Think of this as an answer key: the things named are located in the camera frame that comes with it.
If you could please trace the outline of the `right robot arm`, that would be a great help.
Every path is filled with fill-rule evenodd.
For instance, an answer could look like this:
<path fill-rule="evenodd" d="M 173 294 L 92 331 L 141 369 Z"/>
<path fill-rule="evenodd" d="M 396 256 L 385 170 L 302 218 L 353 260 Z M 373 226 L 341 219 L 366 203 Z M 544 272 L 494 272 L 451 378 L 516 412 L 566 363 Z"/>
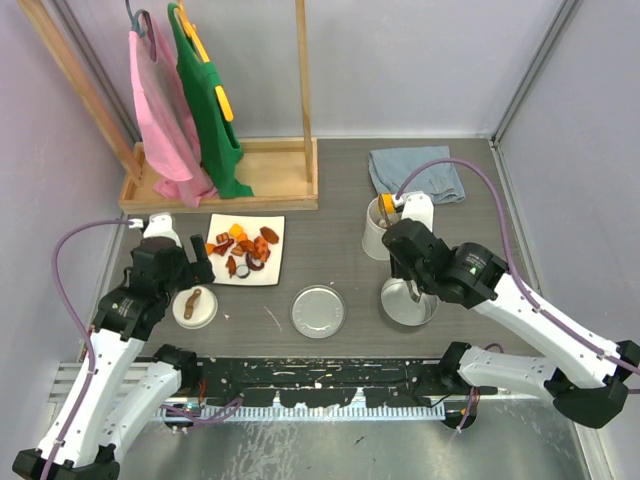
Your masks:
<path fill-rule="evenodd" d="M 473 394 L 492 387 L 534 396 L 594 429 L 623 410 L 630 393 L 625 381 L 639 366 L 638 344 L 613 342 L 582 327 L 487 248 L 473 242 L 448 247 L 432 231 L 427 194 L 382 194 L 377 206 L 387 225 L 382 243 L 391 276 L 404 290 L 383 298 L 391 318 L 407 317 L 410 303 L 437 298 L 498 322 L 538 352 L 524 357 L 453 342 L 437 366 L 444 390 Z"/>

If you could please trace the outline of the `white cylindrical container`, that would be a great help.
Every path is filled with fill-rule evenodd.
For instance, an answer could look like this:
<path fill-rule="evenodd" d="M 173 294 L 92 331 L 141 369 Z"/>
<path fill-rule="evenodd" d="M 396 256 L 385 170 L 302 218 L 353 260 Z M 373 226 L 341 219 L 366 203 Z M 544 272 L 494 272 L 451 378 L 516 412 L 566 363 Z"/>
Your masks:
<path fill-rule="evenodd" d="M 389 252 L 383 245 L 382 237 L 387 229 L 400 220 L 399 214 L 382 215 L 377 205 L 378 196 L 372 200 L 366 210 L 365 227 L 362 237 L 362 249 L 372 259 L 387 261 Z"/>

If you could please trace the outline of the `round metal tin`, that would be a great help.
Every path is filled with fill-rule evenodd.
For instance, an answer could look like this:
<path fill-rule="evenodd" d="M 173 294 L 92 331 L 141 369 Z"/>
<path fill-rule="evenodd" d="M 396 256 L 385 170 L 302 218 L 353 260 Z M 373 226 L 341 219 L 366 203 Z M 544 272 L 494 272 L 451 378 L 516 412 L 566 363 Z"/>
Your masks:
<path fill-rule="evenodd" d="M 421 302 L 414 303 L 408 294 L 406 281 L 389 278 L 381 288 L 381 304 L 389 318 L 407 327 L 418 327 L 428 323 L 436 314 L 439 299 L 435 295 L 421 295 Z"/>

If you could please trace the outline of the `orange fried chicken piece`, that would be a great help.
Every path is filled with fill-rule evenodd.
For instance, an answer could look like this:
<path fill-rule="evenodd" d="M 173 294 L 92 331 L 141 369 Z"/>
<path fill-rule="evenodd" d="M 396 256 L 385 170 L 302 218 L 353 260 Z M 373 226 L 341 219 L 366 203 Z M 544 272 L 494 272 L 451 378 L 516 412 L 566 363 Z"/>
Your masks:
<path fill-rule="evenodd" d="M 270 256 L 269 242 L 263 236 L 258 236 L 254 240 L 254 247 L 255 247 L 255 258 L 259 259 L 262 263 L 266 263 Z"/>

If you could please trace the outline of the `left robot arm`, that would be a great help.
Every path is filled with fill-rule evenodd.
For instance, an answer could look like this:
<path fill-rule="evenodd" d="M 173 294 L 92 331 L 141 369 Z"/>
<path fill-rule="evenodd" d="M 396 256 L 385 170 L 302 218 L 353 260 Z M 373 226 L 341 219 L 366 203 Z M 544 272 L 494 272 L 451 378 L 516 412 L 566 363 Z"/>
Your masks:
<path fill-rule="evenodd" d="M 196 354 L 165 344 L 138 384 L 122 401 L 116 399 L 172 298 L 214 279 L 202 236 L 191 238 L 196 259 L 190 261 L 170 214 L 127 224 L 142 231 L 132 265 L 99 301 L 92 326 L 76 324 L 86 357 L 47 434 L 37 447 L 17 454 L 12 470 L 23 479 L 117 478 L 132 443 L 163 402 L 199 387 Z"/>

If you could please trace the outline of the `metal tongs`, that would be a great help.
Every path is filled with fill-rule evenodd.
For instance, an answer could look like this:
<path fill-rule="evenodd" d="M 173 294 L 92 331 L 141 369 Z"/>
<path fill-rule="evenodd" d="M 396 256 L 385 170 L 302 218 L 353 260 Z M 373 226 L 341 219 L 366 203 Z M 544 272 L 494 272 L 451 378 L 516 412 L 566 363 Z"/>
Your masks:
<path fill-rule="evenodd" d="M 407 290 L 408 290 L 408 294 L 409 294 L 410 299 L 414 303 L 420 303 L 421 302 L 422 293 L 420 292 L 420 290 L 417 287 L 417 285 L 415 284 L 415 282 L 413 280 L 407 280 L 406 281 L 406 286 L 407 286 Z"/>

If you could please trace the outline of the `blue cloth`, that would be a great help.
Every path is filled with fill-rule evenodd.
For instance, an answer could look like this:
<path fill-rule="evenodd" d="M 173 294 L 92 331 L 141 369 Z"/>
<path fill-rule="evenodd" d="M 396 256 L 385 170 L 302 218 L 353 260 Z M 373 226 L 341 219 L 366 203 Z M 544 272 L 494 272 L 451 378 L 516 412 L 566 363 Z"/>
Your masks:
<path fill-rule="evenodd" d="M 418 167 L 449 157 L 447 146 L 372 150 L 368 156 L 369 174 L 377 193 L 397 193 Z M 450 163 L 425 169 L 409 183 L 405 191 L 422 191 L 429 195 L 434 205 L 459 203 L 466 199 L 458 172 Z"/>

